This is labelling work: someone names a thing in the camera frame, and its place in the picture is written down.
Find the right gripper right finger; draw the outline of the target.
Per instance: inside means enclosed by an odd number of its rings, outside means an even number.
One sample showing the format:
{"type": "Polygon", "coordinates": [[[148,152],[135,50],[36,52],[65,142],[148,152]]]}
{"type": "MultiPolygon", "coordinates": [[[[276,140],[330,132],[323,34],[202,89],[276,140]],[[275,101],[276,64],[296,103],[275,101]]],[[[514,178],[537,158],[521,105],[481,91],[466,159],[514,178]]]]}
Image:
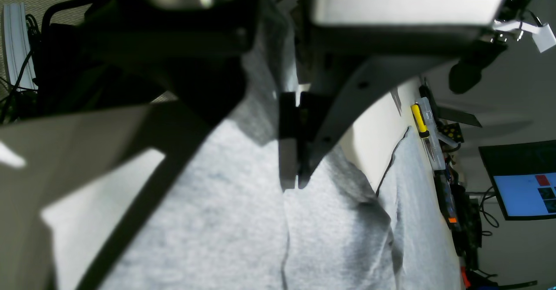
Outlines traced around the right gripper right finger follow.
{"type": "Polygon", "coordinates": [[[310,89],[300,95],[298,187],[355,120],[407,79],[464,54],[506,0],[301,0],[310,89]]]}

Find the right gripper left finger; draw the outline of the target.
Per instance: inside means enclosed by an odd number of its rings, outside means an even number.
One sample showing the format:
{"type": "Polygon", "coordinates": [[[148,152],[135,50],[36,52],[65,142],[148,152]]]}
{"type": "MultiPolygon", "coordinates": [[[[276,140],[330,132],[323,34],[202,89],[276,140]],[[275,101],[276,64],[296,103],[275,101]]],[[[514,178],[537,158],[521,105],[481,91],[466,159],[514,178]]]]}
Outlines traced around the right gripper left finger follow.
{"type": "Polygon", "coordinates": [[[244,100],[266,4],[109,0],[60,51],[70,63],[45,44],[41,116],[1,124],[3,290],[101,290],[244,100]]]}

